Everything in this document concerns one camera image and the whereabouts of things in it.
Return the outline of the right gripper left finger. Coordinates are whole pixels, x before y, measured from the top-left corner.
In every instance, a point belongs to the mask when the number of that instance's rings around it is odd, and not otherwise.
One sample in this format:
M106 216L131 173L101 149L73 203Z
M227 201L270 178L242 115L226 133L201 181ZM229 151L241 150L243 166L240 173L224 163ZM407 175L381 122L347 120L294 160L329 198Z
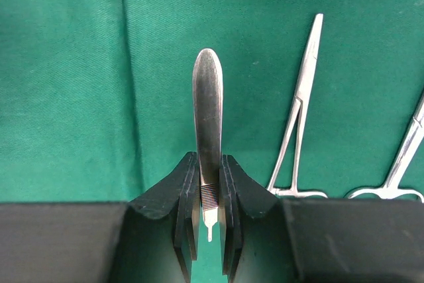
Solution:
M199 166L187 153L134 200L1 204L2 282L189 282Z

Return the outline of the steel needle holder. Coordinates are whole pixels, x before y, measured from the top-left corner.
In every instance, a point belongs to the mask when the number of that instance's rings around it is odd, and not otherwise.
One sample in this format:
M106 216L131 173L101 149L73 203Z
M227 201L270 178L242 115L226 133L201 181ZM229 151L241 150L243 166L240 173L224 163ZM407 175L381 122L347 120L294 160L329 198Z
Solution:
M423 194L413 188L400 188L399 184L419 145L423 140L423 94L415 108L403 137L396 157L386 176L384 183L376 188L361 187L347 193L347 199L357 198L362 195L375 195L380 199L397 199L401 196L414 196L423 203Z

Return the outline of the green surgical drape cloth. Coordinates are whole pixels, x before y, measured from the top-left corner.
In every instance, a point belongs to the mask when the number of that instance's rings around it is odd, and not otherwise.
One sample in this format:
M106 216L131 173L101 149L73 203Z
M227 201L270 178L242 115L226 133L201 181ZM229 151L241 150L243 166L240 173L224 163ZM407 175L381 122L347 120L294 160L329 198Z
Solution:
M191 74L223 68L223 152L266 186L316 14L298 188L381 185L423 94L423 0L1 0L1 204L95 217L195 150Z

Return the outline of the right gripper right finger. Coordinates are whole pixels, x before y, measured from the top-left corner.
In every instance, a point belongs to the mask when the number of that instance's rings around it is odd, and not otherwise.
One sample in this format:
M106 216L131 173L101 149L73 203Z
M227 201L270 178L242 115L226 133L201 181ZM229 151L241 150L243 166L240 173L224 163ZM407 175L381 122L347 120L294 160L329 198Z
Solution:
M423 204L278 198L231 155L219 223L229 282L422 282Z

